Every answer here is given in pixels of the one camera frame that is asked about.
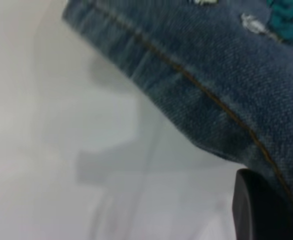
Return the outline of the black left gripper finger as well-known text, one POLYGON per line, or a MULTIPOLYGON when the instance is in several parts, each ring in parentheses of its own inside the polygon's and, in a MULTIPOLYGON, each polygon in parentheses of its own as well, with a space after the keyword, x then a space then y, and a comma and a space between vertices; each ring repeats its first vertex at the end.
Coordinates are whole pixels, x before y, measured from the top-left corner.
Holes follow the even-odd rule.
POLYGON ((236 172, 232 216, 237 240, 293 240, 293 214, 258 173, 236 172))

